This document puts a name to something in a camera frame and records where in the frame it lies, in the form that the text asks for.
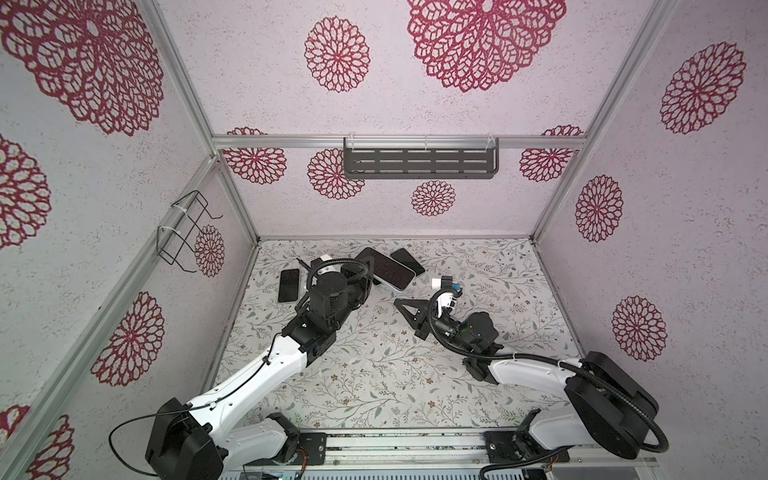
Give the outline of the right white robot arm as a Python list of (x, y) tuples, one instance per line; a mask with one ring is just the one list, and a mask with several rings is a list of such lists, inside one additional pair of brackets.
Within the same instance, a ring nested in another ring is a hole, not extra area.
[(549, 453), (597, 445), (623, 459), (642, 451), (664, 453), (669, 439), (655, 418), (656, 399), (610, 357), (590, 352), (558, 360), (537, 354), (503, 353), (499, 333), (486, 312), (453, 318), (456, 296), (440, 292), (430, 300), (398, 298), (395, 308), (416, 337), (434, 338), (461, 357), (477, 381), (516, 385), (550, 394), (565, 407), (531, 411), (515, 433), (522, 454)]

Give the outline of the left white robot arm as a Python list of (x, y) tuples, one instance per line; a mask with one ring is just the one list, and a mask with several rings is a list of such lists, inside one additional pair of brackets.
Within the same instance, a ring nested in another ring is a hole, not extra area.
[(373, 260), (323, 261), (308, 273), (295, 316), (266, 350), (209, 391), (160, 407), (145, 453), (160, 479), (217, 479), (260, 460), (288, 463), (299, 450), (299, 429), (281, 413), (250, 427), (239, 421), (268, 394), (309, 367), (335, 342), (350, 314), (367, 300)]

